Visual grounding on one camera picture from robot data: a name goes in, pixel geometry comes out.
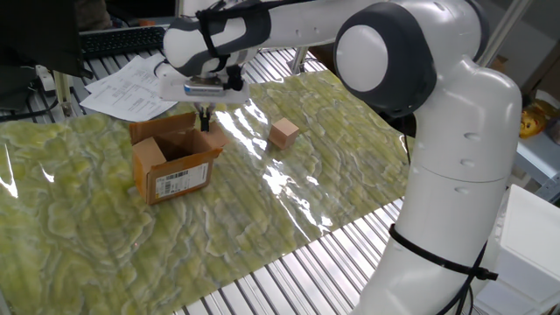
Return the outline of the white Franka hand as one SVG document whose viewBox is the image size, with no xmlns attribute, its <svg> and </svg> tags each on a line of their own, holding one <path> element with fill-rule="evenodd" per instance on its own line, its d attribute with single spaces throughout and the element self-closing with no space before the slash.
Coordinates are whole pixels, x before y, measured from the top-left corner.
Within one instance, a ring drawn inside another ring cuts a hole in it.
<svg viewBox="0 0 560 315">
<path fill-rule="evenodd" d="M 209 131 L 215 103 L 243 104 L 249 100 L 249 84 L 243 79 L 239 65 L 229 66 L 218 73 L 203 73 L 185 77 L 170 64 L 158 66 L 158 94 L 169 102 L 198 102 L 200 131 Z M 210 103 L 204 112 L 201 103 Z"/>
</svg>

